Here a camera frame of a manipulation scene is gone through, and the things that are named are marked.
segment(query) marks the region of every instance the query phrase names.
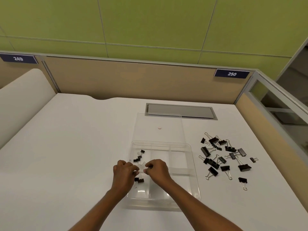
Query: sign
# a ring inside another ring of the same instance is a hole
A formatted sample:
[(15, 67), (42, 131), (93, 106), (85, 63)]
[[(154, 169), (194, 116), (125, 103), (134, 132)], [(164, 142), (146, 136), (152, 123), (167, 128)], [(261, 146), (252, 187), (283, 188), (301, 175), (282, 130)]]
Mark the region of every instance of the sign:
[(246, 78), (250, 71), (244, 70), (229, 70), (229, 69), (217, 69), (215, 77), (227, 77), (227, 78)]
[(19, 63), (31, 63), (31, 64), (38, 63), (34, 56), (29, 56), (29, 55), (0, 54), (0, 58), (4, 62), (19, 62)]

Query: clear plastic container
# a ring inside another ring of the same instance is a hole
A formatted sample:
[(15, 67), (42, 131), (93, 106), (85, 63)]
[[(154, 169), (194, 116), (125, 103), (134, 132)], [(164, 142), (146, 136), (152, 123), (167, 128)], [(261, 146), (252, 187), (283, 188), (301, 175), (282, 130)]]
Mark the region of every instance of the clear plastic container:
[[(140, 168), (138, 177), (143, 183), (135, 182), (127, 195), (130, 209), (178, 211), (174, 200), (143, 172), (144, 164), (152, 159), (166, 162), (171, 178), (188, 193), (200, 200), (200, 192), (191, 147), (187, 143), (153, 142), (153, 140), (185, 141), (182, 118), (179, 115), (147, 115), (138, 113), (129, 161)], [(145, 153), (141, 161), (134, 163), (141, 150)]]

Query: green wall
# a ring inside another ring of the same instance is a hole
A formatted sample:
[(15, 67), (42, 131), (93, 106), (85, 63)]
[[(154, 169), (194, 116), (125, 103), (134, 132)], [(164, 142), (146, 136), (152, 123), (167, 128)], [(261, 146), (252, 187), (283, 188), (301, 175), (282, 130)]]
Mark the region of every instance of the green wall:
[(0, 0), (0, 50), (261, 69), (308, 37), (308, 0)]

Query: number 249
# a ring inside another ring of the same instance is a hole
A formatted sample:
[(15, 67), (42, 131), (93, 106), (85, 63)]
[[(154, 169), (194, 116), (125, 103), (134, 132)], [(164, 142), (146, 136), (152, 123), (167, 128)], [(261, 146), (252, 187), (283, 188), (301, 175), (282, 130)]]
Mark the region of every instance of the number 249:
[(23, 58), (13, 57), (15, 61), (23, 61)]

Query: metal flap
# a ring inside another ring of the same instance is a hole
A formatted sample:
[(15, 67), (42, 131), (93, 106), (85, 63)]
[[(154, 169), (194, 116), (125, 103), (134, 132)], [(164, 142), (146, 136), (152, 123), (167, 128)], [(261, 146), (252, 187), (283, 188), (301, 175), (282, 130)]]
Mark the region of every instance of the metal flap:
[(147, 103), (145, 112), (180, 114), (182, 118), (217, 120), (212, 107)]

